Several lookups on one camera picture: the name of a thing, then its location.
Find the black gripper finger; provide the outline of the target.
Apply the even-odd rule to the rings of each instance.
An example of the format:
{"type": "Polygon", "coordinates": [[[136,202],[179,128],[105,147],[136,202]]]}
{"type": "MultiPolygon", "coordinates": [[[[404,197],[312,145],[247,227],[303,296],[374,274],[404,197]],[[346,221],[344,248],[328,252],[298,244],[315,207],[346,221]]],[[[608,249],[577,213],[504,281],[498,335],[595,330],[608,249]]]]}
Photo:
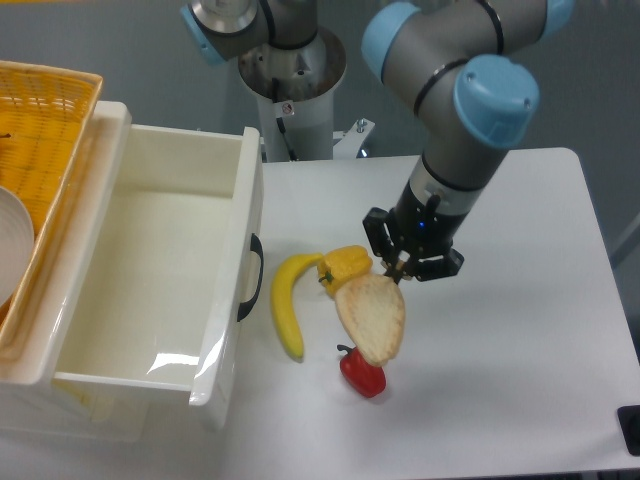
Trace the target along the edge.
{"type": "Polygon", "coordinates": [[[464,264],[464,256],[454,248],[430,258],[410,256],[401,268],[402,280],[428,282],[456,276],[464,264]]]}
{"type": "Polygon", "coordinates": [[[362,223],[372,253],[378,257],[386,270],[394,270],[399,258],[399,250],[388,228],[389,213],[373,207],[362,223]]]}

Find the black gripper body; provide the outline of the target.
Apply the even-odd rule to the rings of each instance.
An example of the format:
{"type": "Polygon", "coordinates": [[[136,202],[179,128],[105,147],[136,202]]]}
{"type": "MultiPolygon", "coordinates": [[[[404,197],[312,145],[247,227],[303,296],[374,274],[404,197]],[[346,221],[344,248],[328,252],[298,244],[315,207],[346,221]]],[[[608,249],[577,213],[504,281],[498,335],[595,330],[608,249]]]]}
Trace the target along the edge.
{"type": "Polygon", "coordinates": [[[422,202],[407,183],[396,206],[389,213],[388,228],[399,250],[394,270],[401,268],[410,256],[430,258],[453,248],[453,237],[468,215],[449,215],[440,211],[442,197],[431,195],[422,202]]]}

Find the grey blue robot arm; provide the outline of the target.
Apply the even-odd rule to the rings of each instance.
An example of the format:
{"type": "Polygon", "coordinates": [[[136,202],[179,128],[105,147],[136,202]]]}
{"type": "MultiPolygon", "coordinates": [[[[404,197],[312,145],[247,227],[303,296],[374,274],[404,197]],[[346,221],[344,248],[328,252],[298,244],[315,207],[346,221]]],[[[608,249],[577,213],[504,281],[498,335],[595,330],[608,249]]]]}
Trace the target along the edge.
{"type": "MultiPolygon", "coordinates": [[[[192,1],[181,10],[208,63],[237,63],[272,162],[333,153],[332,96],[346,58],[317,10],[313,1],[192,1]]],[[[369,22],[366,65],[429,132],[396,206],[363,222],[389,277],[458,273],[454,235],[539,104],[535,79],[511,55],[562,29],[573,10],[570,1],[457,1],[425,14],[397,1],[369,22]]]]}

